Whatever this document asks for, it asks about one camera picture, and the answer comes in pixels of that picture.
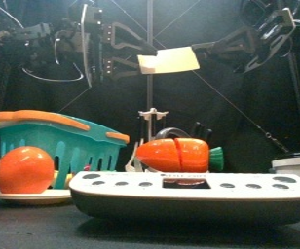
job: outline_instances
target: white plate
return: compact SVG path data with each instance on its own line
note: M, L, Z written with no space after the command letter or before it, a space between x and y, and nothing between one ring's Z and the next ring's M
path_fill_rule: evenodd
M45 190L41 194L1 194L0 199L17 204L49 205L71 200L69 190Z

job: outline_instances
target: red toy tomato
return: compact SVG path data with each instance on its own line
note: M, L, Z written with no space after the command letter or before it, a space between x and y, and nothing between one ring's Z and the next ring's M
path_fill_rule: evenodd
M53 178L53 161L37 147L21 146L0 159L0 193L40 194Z

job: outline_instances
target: teal plastic basket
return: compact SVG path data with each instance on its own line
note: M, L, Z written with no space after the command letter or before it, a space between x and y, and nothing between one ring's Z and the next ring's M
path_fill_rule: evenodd
M21 146L44 150L59 169L53 189L63 189L68 173L77 173L85 167L91 171L114 171L119 150L126 145L123 139L107 135L120 134L112 129L65 117L88 125L89 130L41 121L0 122L0 156Z

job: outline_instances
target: toy tomato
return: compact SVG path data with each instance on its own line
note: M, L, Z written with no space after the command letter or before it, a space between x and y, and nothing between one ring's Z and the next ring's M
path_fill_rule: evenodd
M194 138L152 140L136 148L139 161L163 172L206 172L210 150L204 141Z
M53 161L40 148L23 146L0 159L0 193L40 194L53 179Z

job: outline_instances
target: black background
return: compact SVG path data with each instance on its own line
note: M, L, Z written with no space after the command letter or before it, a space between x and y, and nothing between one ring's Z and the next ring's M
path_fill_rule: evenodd
M56 24L73 1L8 1L8 11L32 26ZM147 1L97 1L103 22L124 24L146 39ZM154 1L154 46L168 49L214 42L240 27L239 0ZM300 81L300 53L297 59ZM47 76L69 77L68 68L51 66ZM290 151L300 151L300 105L287 56L274 56L246 74L214 60L200 62L192 72L154 75L152 107L168 111L167 126L190 131L195 122L214 132L210 146L224 150L224 171L267 172L271 159L282 153L265 133ZM123 169L136 139L138 111L147 111L146 76L104 79L87 89L85 81L47 83L9 66L0 54L0 110L32 109L87 119L130 136L120 151Z

